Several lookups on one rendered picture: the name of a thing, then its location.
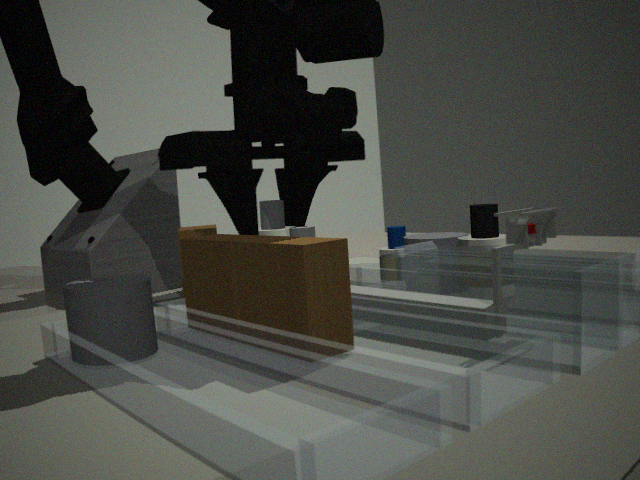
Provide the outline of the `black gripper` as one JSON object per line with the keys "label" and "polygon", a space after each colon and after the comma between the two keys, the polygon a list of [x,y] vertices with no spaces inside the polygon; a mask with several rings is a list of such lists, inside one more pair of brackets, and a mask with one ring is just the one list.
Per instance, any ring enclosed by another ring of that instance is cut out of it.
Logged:
{"label": "black gripper", "polygon": [[365,140],[358,131],[342,131],[338,146],[311,148],[294,146],[268,127],[267,133],[248,133],[249,104],[264,73],[274,75],[275,86],[290,87],[298,69],[279,64],[234,69],[232,83],[224,85],[224,97],[233,96],[234,130],[166,136],[159,150],[160,170],[206,166],[207,172],[198,177],[209,181],[239,235],[258,235],[256,186],[263,169],[253,169],[252,160],[284,159],[284,168],[275,168],[275,175],[279,198],[284,200],[285,226],[295,227],[305,226],[319,183],[337,169],[338,165],[328,162],[366,160]]}

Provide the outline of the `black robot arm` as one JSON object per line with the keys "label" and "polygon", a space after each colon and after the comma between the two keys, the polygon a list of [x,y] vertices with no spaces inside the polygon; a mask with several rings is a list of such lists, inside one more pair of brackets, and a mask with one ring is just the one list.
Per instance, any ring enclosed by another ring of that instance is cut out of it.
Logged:
{"label": "black robot arm", "polygon": [[[376,0],[199,0],[207,21],[230,30],[232,71],[279,64],[297,67],[296,48],[314,64],[374,58],[384,47]],[[78,213],[101,209],[131,172],[115,171],[89,143],[98,131],[86,88],[60,73],[39,0],[0,0],[0,39],[20,91],[17,124],[32,179],[60,180],[82,202]],[[264,78],[264,80],[263,80]],[[261,74],[249,110],[248,133],[267,127],[298,147],[338,146],[357,123],[355,92],[306,90],[304,76],[275,86]],[[268,123],[267,123],[268,122]]]}

